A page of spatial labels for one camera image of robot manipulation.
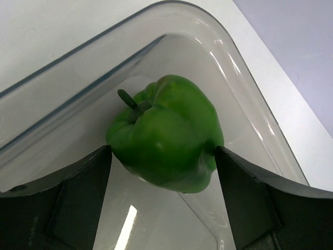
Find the green bell pepper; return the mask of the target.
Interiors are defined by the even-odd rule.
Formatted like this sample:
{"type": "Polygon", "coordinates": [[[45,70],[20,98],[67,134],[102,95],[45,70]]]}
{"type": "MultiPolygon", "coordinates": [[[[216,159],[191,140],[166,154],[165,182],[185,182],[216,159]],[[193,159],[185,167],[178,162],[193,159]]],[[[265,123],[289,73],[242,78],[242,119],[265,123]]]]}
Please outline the green bell pepper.
{"type": "Polygon", "coordinates": [[[216,169],[215,148],[224,144],[217,112],[190,80],[166,75],[134,96],[111,123],[106,142],[130,173],[163,189],[199,193],[216,169]]]}

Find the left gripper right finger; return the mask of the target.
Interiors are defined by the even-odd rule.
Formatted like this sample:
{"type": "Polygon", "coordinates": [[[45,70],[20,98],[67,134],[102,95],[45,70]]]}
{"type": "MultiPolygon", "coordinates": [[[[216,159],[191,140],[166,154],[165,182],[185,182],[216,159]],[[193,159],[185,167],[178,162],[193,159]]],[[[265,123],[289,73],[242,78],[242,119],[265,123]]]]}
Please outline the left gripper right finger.
{"type": "Polygon", "coordinates": [[[332,192],[215,149],[236,249],[332,249],[332,192]]]}

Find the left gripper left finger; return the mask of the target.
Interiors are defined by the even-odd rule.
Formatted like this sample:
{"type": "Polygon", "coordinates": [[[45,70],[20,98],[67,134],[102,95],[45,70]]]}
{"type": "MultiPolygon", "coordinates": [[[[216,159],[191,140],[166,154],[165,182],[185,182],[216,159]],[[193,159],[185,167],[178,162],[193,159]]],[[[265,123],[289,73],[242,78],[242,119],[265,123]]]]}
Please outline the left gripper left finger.
{"type": "Polygon", "coordinates": [[[1,249],[92,249],[112,162],[110,146],[1,193],[1,249]]]}

